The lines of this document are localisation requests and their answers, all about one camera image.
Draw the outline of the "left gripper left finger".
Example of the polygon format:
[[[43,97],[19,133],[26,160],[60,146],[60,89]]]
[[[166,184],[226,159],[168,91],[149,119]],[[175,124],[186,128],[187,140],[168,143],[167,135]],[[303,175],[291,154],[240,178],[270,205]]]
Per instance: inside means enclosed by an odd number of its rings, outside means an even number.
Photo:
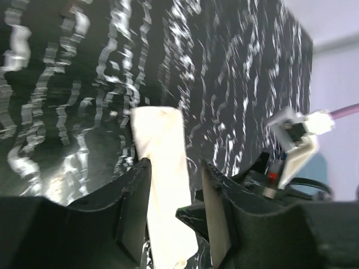
[[[151,163],[62,206],[44,197],[1,198],[2,268],[137,268]]]

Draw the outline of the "white cloth napkin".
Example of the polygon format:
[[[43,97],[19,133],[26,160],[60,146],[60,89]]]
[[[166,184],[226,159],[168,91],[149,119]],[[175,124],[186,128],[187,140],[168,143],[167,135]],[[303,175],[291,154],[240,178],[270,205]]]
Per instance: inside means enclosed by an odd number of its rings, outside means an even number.
[[[191,204],[183,118],[168,106],[131,110],[132,134],[140,159],[151,161],[148,233],[154,268],[185,268],[198,250],[195,232],[176,218]]]

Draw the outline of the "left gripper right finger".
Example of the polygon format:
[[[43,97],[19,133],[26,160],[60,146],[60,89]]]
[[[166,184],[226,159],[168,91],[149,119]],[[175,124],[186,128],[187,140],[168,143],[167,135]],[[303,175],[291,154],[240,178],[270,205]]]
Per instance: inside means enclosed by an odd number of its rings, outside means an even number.
[[[202,162],[214,268],[357,268],[358,203],[280,206]]]

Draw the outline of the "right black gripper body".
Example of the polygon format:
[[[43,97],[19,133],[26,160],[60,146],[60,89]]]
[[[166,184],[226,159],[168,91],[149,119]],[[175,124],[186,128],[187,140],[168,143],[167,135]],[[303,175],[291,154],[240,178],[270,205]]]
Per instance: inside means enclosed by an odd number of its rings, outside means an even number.
[[[270,161],[270,153],[263,151],[249,168],[244,172],[232,176],[231,179],[251,193],[261,195],[265,187],[275,187],[278,177],[284,168],[286,155],[281,154],[279,159]],[[313,179],[296,177],[288,183],[283,191],[275,194],[274,201],[281,205],[288,205],[297,200],[305,201],[330,201],[332,189]],[[208,228],[205,223],[206,213],[202,190],[197,190],[195,198],[199,203],[179,208],[176,218],[191,228],[207,243],[209,242]]]

